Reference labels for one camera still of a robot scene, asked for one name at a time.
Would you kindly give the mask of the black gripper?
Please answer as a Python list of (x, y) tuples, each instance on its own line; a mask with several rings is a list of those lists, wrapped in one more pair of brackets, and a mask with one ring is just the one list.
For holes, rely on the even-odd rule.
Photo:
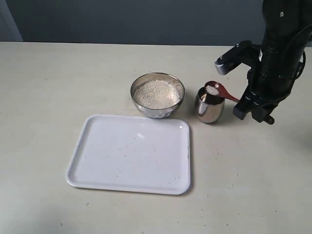
[(272, 111), (290, 94), (294, 81), (304, 67), (305, 63), (300, 61), (305, 54), (304, 49), (303, 36), (265, 36), (259, 63), (248, 72), (248, 86), (233, 108), (233, 114), (243, 120), (252, 111), (254, 120), (273, 125)]

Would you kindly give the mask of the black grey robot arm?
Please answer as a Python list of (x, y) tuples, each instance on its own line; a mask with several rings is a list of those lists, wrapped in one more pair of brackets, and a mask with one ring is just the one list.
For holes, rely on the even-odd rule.
[(266, 29), (260, 49), (249, 46), (237, 56), (250, 71), (233, 114), (244, 119), (251, 113), (256, 121), (273, 124), (271, 112), (289, 96), (303, 66), (300, 59), (312, 35), (312, 2), (265, 0), (262, 14)]

